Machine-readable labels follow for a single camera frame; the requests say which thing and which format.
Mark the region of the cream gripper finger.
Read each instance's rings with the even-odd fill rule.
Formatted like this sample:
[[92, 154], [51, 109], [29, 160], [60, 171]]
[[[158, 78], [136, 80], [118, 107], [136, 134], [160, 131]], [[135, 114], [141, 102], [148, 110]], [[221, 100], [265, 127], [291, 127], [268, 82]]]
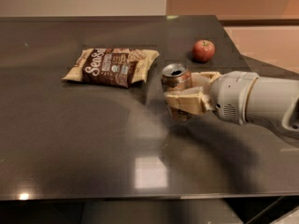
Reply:
[[164, 98], [170, 107], [193, 115], [213, 111], [214, 106], [203, 87], [192, 87], [183, 91], [166, 91]]
[[194, 72], [192, 73], [192, 87], [202, 87], [209, 90], [215, 80], [221, 77], [219, 72]]

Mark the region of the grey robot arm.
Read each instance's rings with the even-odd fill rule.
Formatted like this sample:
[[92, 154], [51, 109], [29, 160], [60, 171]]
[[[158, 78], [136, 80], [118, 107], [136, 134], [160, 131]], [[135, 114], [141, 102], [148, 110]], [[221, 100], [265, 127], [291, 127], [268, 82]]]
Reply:
[[299, 139], [298, 80], [240, 71], [193, 73], [189, 88], [164, 97], [169, 106], [192, 115], [211, 111], [223, 121], [260, 125], [290, 142]]

